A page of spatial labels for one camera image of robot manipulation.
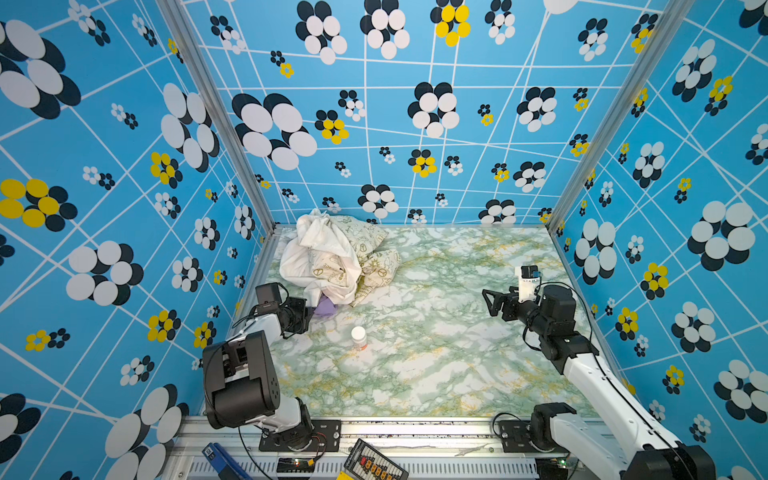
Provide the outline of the purple cloth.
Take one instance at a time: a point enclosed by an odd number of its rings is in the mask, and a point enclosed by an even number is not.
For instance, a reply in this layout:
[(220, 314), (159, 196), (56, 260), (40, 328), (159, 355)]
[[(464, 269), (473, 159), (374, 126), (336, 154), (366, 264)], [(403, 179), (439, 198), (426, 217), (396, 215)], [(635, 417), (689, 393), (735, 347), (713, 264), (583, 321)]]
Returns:
[(325, 294), (322, 294), (313, 310), (313, 318), (325, 320), (335, 316), (337, 312), (338, 306)]

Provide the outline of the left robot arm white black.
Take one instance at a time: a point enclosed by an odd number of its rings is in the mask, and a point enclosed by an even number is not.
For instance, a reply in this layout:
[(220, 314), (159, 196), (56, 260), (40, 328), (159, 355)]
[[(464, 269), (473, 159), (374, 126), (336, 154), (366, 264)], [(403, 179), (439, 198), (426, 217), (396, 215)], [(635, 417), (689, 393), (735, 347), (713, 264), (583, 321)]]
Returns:
[(300, 451), (314, 426), (305, 403), (284, 400), (271, 346), (304, 334), (314, 309), (277, 282), (255, 288), (257, 303), (227, 340), (203, 350), (205, 416), (216, 429), (252, 425), (278, 447)]

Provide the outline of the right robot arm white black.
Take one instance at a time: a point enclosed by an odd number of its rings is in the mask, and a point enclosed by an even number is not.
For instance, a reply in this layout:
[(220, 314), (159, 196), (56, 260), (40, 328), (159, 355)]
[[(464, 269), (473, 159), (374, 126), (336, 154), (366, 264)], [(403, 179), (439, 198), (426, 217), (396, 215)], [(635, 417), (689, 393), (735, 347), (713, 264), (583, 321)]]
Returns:
[(490, 316), (519, 321), (539, 338), (537, 351), (575, 386), (610, 430), (589, 427), (563, 402), (539, 404), (530, 419), (533, 444), (561, 447), (600, 479), (714, 479), (716, 466), (699, 445), (686, 445), (636, 400), (610, 370), (592, 340), (576, 329), (577, 296), (562, 282), (546, 282), (525, 297), (521, 289), (484, 289)]

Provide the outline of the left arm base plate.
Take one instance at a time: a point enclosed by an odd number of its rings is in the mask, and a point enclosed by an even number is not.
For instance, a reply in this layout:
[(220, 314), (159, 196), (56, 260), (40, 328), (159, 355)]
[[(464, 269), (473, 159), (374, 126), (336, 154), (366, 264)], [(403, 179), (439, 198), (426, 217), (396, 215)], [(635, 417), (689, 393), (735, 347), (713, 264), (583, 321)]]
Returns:
[(342, 434), (342, 421), (315, 419), (312, 429), (305, 424), (280, 433), (269, 433), (260, 439), (260, 452), (338, 452)]

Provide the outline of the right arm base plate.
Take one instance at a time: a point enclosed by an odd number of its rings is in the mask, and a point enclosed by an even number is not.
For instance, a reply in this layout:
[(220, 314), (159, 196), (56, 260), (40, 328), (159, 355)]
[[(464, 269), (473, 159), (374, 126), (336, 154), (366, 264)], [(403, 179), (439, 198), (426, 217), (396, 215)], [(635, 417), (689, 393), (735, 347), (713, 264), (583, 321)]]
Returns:
[(559, 447), (537, 447), (532, 440), (528, 421), (501, 419), (495, 422), (494, 431), (498, 434), (505, 453), (552, 454), (566, 456), (568, 452)]

